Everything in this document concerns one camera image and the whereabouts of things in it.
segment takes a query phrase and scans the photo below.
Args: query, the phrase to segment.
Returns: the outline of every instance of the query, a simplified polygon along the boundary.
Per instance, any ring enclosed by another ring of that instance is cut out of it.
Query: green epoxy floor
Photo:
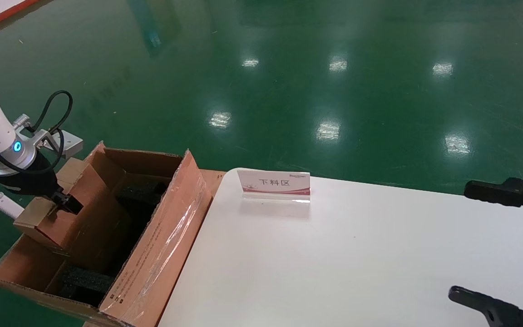
[[[36,118],[57,89],[80,158],[103,139],[445,193],[523,178],[523,0],[54,0],[0,31],[0,105]],[[0,213],[0,256],[18,236]],[[0,290],[0,326],[50,325],[81,322]]]

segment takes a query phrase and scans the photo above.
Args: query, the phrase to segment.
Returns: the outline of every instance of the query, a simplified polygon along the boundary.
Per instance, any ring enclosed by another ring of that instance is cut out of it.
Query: cardboard box flap
[[[79,319],[94,321],[94,323],[100,326],[120,326],[120,324],[112,321],[106,315],[99,313],[95,307],[90,306],[89,304],[69,300],[67,298],[62,298],[52,294],[46,294],[44,292],[39,292],[31,288],[7,281],[0,281],[0,287],[29,298],[29,300],[33,300],[44,307],[58,310],[62,313],[69,314]]]
[[[62,256],[22,235],[0,259],[0,281],[43,292],[63,262]]]
[[[156,325],[211,200],[187,151],[100,312],[134,326]]]
[[[104,154],[127,173],[164,177],[172,176],[182,159],[174,154],[110,148]]]
[[[113,190],[123,180],[126,172],[106,157],[104,149],[106,146],[104,146],[104,142],[100,141],[84,161],[90,163],[106,186]]]

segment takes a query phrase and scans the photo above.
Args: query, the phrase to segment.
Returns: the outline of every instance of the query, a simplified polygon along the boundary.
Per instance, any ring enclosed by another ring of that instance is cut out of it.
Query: blue indicator light
[[[15,141],[15,143],[13,143],[13,151],[19,152],[19,150],[21,150],[21,142]]]

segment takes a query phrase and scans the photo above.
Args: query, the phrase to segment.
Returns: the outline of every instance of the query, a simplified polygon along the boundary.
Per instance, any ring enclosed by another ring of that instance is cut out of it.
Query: white table
[[[311,178],[311,203],[226,174],[160,327],[487,327],[459,285],[523,309],[523,208]]]

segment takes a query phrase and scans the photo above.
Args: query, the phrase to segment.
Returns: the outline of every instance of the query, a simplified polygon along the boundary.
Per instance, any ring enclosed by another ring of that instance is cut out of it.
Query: metal bracket
[[[17,134],[24,140],[32,143],[37,149],[45,147],[54,153],[60,151],[60,133],[64,135],[64,150],[62,151],[62,158],[68,159],[74,157],[79,151],[82,151],[84,148],[84,140],[61,130],[56,132],[53,135],[50,135],[49,132],[45,129],[41,129],[35,132],[33,137],[27,137],[21,134],[26,127],[30,125],[30,118],[26,114],[22,114],[13,122],[13,128],[16,130]]]

